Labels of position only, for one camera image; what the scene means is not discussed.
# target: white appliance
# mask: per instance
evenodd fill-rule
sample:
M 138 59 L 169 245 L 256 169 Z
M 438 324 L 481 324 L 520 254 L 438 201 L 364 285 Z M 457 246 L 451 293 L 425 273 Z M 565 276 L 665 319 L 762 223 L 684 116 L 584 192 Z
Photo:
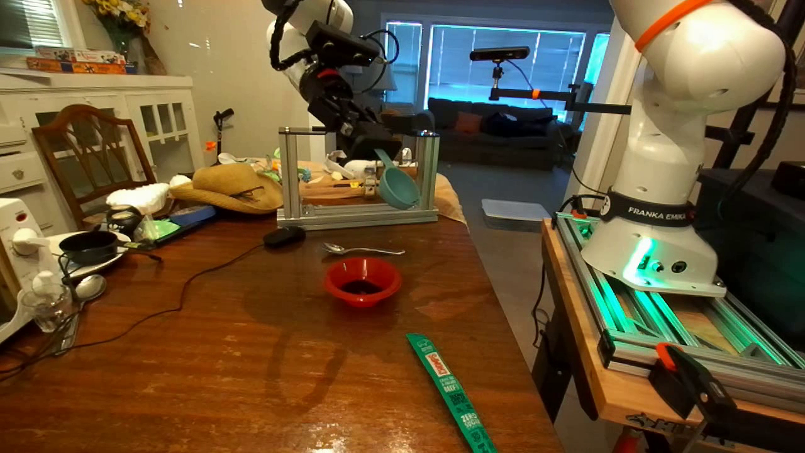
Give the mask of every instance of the white appliance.
M 59 257 L 20 200 L 0 200 L 0 285 L 9 313 L 0 319 L 0 342 L 33 319 L 53 332 L 70 315 Z

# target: white cabinet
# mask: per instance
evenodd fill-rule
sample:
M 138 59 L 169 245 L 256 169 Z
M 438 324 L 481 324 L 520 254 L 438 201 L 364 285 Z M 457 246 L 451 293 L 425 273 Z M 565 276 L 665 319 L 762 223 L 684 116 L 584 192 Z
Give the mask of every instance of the white cabinet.
M 67 206 L 31 138 L 31 128 L 67 103 L 90 103 L 130 118 L 159 181 L 192 173 L 204 166 L 192 89 L 192 77 L 173 76 L 0 74 L 0 132 L 20 128 L 13 143 L 0 138 L 0 196 L 25 200 L 47 235 L 74 228 Z

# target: flowers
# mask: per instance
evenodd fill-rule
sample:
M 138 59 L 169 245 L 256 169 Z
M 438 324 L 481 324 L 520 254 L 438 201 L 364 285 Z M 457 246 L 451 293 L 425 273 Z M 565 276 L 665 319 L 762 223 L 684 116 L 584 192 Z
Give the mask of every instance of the flowers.
M 142 0 L 82 0 L 95 10 L 101 22 L 116 22 L 118 28 L 149 28 L 149 4 Z

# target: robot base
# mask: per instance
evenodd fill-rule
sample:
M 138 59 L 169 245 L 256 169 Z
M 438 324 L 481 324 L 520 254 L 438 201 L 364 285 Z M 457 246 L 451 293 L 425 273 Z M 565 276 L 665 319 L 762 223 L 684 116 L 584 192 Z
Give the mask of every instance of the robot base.
M 593 269 L 645 293 L 726 294 L 718 283 L 718 254 L 692 226 L 597 222 L 581 257 Z

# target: floor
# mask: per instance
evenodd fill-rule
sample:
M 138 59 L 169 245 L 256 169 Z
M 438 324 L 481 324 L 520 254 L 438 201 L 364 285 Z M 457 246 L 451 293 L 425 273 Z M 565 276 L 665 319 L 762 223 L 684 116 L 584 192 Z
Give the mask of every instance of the floor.
M 543 265 L 538 223 L 489 218 L 481 201 L 529 201 L 543 205 L 547 212 L 557 212 L 563 201 L 568 169 L 441 163 L 441 171 L 457 192 L 476 250 L 523 351 L 523 361 L 530 367 L 536 357 L 536 323 L 530 317 L 530 306 L 538 294 L 538 276 Z M 550 289 L 547 289 L 540 306 L 549 315 L 553 313 Z M 557 430 L 563 449 L 570 453 L 612 450 L 620 435 L 616 426 L 597 424 L 584 415 L 574 386 L 563 397 L 560 413 L 557 417 Z

